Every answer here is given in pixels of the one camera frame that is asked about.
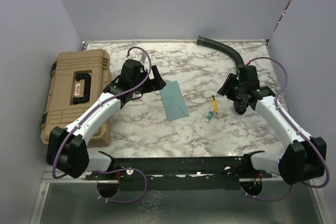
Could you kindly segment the teal envelope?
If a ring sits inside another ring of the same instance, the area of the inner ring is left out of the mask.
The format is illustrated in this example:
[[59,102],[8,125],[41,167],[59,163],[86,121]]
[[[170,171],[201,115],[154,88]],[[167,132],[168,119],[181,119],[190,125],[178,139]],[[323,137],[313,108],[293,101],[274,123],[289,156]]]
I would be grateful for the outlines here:
[[160,96],[168,121],[185,118],[190,115],[177,81],[168,82],[160,90]]

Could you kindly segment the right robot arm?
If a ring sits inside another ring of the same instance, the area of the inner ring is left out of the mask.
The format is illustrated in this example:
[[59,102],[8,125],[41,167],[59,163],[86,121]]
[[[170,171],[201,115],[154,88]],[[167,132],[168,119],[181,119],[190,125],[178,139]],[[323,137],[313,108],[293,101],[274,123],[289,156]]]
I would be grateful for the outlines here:
[[265,151],[246,154],[246,161],[241,164],[246,177],[254,177],[264,170],[292,185],[324,175],[326,142],[303,130],[283,109],[271,88],[260,86],[255,66],[238,66],[217,93],[233,101],[238,114],[251,107],[266,120],[284,146],[285,150],[279,154]]

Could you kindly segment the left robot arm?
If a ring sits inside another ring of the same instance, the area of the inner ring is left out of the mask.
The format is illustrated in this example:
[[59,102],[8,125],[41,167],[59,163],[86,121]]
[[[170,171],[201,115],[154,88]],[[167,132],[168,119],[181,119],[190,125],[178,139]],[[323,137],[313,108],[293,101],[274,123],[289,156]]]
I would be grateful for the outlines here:
[[121,73],[82,116],[65,128],[57,126],[50,132],[46,161],[52,166],[53,177],[60,178],[55,174],[59,170],[72,178],[84,172],[98,172],[104,179],[112,178],[116,172],[112,157],[104,153],[89,154],[90,140],[108,119],[133,100],[134,94],[159,91],[165,85],[157,66],[145,70],[142,62],[126,60]]

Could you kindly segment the green white glue stick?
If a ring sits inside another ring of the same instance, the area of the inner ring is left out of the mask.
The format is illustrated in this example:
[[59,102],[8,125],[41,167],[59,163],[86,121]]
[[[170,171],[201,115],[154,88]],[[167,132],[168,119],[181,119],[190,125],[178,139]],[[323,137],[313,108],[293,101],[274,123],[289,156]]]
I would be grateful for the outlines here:
[[206,116],[206,118],[205,118],[205,122],[208,123],[212,119],[213,114],[214,114],[213,111],[209,111],[208,114],[207,114],[207,116]]

